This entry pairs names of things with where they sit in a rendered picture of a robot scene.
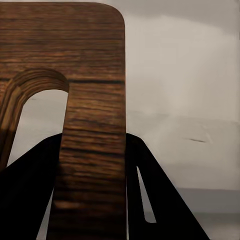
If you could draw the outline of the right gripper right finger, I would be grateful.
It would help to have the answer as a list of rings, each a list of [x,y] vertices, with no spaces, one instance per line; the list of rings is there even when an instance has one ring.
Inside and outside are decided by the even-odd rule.
[[[156,223],[145,220],[137,167]],[[129,240],[210,240],[145,142],[126,134]]]

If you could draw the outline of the cutting board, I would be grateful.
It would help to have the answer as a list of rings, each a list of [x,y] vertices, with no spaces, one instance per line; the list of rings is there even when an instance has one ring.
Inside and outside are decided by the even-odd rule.
[[[0,1],[0,173],[23,106],[68,93],[46,240],[127,240],[126,40],[115,7]]]

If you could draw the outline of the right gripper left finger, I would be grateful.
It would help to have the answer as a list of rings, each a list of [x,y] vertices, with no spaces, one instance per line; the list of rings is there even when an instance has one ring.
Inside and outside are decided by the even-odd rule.
[[[0,172],[0,240],[36,240],[54,190],[62,133]]]

